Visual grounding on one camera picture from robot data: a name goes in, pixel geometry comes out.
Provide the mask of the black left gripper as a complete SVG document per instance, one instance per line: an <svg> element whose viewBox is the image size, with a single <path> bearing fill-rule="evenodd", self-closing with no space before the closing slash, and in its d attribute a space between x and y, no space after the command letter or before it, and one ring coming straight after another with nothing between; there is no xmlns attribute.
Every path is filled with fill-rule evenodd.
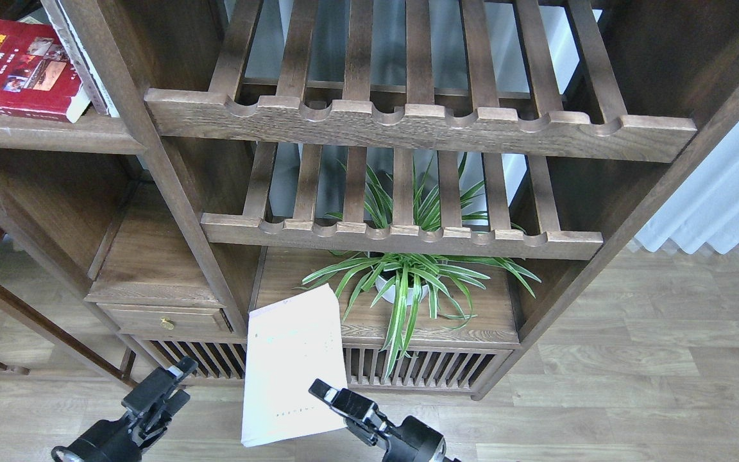
<svg viewBox="0 0 739 462"><path fill-rule="evenodd" d="M142 437L137 420L128 415L115 421L100 419L68 447L54 447L52 460L141 461L142 454L167 432L173 416L191 399L180 386L197 367L191 357L167 369L159 366L123 398L121 405L127 412L143 418Z"/></svg>

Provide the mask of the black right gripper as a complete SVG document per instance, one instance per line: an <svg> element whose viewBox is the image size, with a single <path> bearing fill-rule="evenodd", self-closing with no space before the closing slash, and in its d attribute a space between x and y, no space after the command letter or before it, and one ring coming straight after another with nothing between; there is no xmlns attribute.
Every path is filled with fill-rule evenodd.
<svg viewBox="0 0 739 462"><path fill-rule="evenodd" d="M407 416L398 426L386 425L378 404L349 389L335 389L316 379L309 393L344 418L347 429L364 444L385 450L382 461L446 461L442 433Z"/></svg>

